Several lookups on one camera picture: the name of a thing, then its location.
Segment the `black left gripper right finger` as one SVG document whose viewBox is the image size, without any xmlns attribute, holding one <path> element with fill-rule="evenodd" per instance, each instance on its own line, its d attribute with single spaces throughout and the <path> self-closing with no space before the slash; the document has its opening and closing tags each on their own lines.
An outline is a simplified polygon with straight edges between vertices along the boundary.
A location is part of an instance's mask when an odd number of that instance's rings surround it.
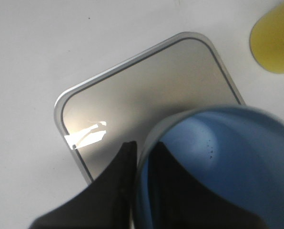
<svg viewBox="0 0 284 229">
<path fill-rule="evenodd" d="M 148 190 L 156 229 L 264 229 L 253 213 L 216 195 L 159 142 L 149 154 Z"/>
</svg>

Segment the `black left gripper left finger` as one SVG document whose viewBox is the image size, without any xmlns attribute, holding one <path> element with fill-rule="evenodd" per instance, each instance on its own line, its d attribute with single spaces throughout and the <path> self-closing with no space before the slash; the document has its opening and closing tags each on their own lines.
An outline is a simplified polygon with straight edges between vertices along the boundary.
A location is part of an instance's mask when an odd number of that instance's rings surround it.
<svg viewBox="0 0 284 229">
<path fill-rule="evenodd" d="M 122 144 L 107 168 L 86 189 L 35 219 L 31 229 L 129 229 L 137 143 Z"/>
</svg>

